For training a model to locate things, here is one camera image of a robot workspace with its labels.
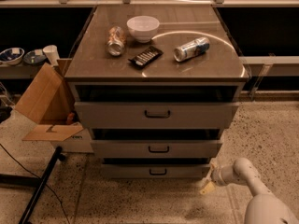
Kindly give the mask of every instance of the black cable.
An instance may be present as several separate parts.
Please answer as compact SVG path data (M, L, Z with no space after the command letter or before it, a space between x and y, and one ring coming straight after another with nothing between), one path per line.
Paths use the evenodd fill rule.
M25 168L19 161L17 161L17 160L16 160L16 159L15 159L15 158L14 158L8 151L7 151L7 149L3 147L2 144L0 144L0 147L1 147L1 148L8 154L8 156L9 156L12 160L14 160L16 163L18 163L19 166L20 166L22 169L24 169L24 170L25 170L26 172L28 172L29 174L31 174L31 175L37 177L38 179L41 179L40 176L34 174L33 172L31 172L30 170L28 170L27 168ZM64 216L65 216L65 218L66 218L66 220L67 220L67 223L70 224L70 221L69 221L69 219L68 219L68 217L67 217L67 214L66 214L66 212L65 212L65 210L64 210L63 201L60 200L60 198L58 197L57 193L56 193L56 192L55 192L55 191L54 191L48 184L46 184L46 187L47 187L47 188L54 194L54 196L57 198L58 202L60 203L60 206L62 207L62 210L63 210Z

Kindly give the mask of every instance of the black pole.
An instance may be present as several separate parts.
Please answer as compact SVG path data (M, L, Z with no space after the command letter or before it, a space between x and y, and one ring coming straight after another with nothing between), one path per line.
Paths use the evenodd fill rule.
M38 201L38 198L39 198L40 194L42 193L43 189L45 188L48 178L50 177L50 174L55 166L55 163L61 156L62 150L63 149L61 147L56 147L55 152L53 153L52 158L50 159L50 162L48 163L48 166L47 166L44 174L40 178L39 185L38 185L38 187L36 187L35 192L31 198L30 202L28 203L28 205L20 219L19 224L27 223L30 215L34 211L36 203Z
M0 184L5 185L18 185L27 186L35 188L38 186L40 179L31 176L21 176L21 175L0 175Z

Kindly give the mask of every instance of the floor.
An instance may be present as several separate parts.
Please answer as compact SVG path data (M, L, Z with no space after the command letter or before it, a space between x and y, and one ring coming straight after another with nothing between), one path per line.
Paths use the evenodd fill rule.
M48 142L21 139L35 124L18 113L0 124L0 143L30 171L42 175L53 153ZM243 101L224 133L215 163L246 157L263 182L299 217L299 97ZM106 180L93 154L66 153L30 217L31 223L241 224L251 196L247 187L216 187L202 196L190 179ZM0 173L28 175L0 147ZM0 223L18 223L33 189L0 188Z

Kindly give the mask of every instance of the white cup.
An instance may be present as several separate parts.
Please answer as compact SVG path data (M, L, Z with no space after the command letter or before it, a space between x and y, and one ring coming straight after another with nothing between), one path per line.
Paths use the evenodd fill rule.
M55 45L48 45L43 48L43 51L51 64L58 65L57 60L60 59L60 57Z

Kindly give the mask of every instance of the soda can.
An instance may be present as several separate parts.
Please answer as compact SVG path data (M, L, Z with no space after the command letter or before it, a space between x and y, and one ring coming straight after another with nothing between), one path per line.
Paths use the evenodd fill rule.
M107 50L112 56L120 56L124 52L126 35L120 26L114 26L109 30Z
M208 38L201 37L175 48L174 56L177 62L183 62L206 52L208 49Z

